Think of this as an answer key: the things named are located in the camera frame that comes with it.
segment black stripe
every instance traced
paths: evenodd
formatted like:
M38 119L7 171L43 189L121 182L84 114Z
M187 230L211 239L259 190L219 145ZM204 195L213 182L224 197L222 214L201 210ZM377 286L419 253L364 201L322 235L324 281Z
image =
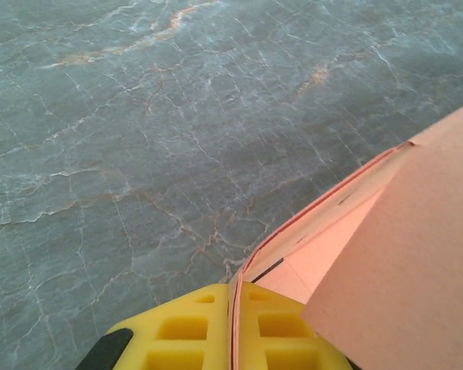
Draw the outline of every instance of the black stripe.
M353 370L362 370L361 368L359 368L352 360L350 360L349 358L346 358L348 360L348 362L350 363L350 366L352 367Z
M271 271L273 271L275 268L279 266L283 262L283 258L280 258L277 260L270 268L267 268L265 271L263 271L261 274L259 274L258 277L256 277L254 280L252 280L252 283L257 282L258 280L262 279L264 276L269 274Z

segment marble floor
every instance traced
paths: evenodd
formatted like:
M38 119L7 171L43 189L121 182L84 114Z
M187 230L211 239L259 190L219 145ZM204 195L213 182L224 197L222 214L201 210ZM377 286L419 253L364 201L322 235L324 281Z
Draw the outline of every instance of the marble floor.
M463 0L0 1L0 369L74 369L463 105Z

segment cardboard box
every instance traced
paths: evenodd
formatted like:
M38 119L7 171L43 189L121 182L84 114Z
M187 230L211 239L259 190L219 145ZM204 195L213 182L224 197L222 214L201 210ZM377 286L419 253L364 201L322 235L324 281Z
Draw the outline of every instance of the cardboard box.
M259 245L229 285L238 370L245 281L364 370L463 370L463 108L374 160Z

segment yellow plastic object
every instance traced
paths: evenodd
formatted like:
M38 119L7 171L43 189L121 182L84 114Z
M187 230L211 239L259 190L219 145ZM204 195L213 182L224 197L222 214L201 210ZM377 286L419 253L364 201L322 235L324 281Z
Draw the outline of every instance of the yellow plastic object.
M240 370L352 370L346 358L300 318L304 305L244 283Z
M133 331L114 370L225 370L228 285L213 284L113 326Z

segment black rubber part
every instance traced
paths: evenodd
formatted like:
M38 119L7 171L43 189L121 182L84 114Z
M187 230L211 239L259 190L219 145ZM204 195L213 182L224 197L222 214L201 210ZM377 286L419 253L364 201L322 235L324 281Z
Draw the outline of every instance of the black rubber part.
M113 370L133 337L130 329L119 329L101 337L76 370Z

